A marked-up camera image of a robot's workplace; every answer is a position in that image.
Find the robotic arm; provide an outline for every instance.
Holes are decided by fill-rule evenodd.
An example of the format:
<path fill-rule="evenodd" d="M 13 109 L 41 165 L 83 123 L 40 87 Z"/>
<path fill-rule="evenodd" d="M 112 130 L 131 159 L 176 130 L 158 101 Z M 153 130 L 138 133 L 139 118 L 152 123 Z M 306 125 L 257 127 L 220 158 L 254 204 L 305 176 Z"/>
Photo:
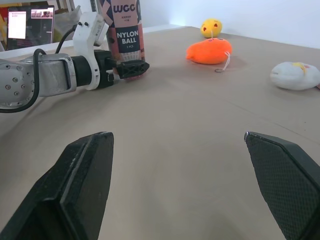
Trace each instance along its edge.
<path fill-rule="evenodd" d="M 17 113 L 31 107 L 38 97 L 50 97 L 114 85 L 113 69 L 120 79 L 140 76 L 149 64 L 142 60 L 118 64 L 110 51 L 94 50 L 107 34 L 108 25 L 97 12 L 84 12 L 73 36 L 78 56 L 46 54 L 37 49 L 33 57 L 12 62 L 0 59 L 0 113 Z"/>

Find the tabletop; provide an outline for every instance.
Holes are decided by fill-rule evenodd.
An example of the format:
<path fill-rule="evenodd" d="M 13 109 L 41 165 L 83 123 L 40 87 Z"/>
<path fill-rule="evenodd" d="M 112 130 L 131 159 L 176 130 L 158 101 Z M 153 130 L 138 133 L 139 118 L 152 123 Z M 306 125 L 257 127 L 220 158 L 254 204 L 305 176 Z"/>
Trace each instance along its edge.
<path fill-rule="evenodd" d="M 221 37 L 233 46 L 225 72 L 185 59 L 199 29 L 147 33 L 150 69 L 140 79 L 6 116 L 15 126 L 0 139 L 0 229 L 67 144 L 107 131 L 114 157 L 100 240 L 284 240 L 243 139 L 246 131 L 277 136 L 320 163 L 320 91 L 269 79 L 285 61 L 320 67 L 320 50 Z"/>

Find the computer monitor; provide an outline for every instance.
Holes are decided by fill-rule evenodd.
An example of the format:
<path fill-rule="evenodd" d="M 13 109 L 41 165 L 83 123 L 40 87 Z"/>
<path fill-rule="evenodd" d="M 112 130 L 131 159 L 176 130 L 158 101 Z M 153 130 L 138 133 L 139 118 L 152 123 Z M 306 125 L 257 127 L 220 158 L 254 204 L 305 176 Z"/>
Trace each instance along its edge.
<path fill-rule="evenodd" d="M 11 6 L 7 19 L 7 50 L 51 44 L 55 7 Z"/>

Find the wcc logo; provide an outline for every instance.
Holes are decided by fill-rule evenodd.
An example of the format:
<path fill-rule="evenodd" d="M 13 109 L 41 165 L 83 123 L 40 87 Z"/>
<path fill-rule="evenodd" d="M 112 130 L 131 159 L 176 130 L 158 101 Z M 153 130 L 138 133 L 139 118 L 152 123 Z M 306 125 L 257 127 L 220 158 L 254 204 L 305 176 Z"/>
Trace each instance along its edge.
<path fill-rule="evenodd" d="M 122 12 L 133 12 L 136 10 L 136 6 L 134 4 L 131 4 L 131 5 L 116 5 L 116 6 L 113 6 L 113 12 L 114 13 L 122 13 Z"/>

